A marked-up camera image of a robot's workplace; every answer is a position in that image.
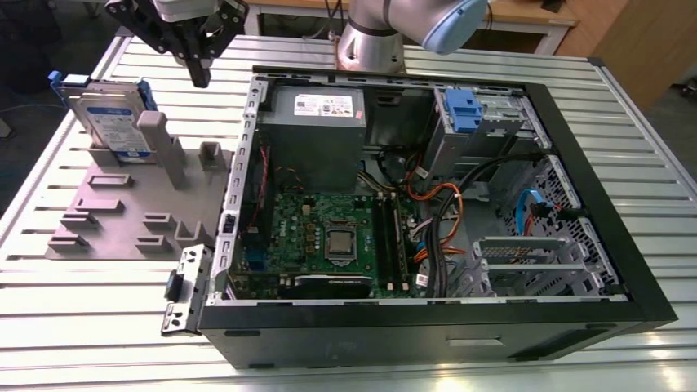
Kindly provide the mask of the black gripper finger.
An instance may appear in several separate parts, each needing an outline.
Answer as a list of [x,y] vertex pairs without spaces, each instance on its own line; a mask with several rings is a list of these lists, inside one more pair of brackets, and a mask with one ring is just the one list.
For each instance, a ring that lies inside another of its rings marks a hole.
[[170,53],[188,69],[194,82],[194,38],[163,40],[163,22],[152,1],[108,1],[106,10],[119,23],[159,53]]
[[208,87],[212,62],[219,58],[234,38],[246,32],[248,4],[246,1],[222,1],[218,11],[196,21],[194,36],[194,85]]

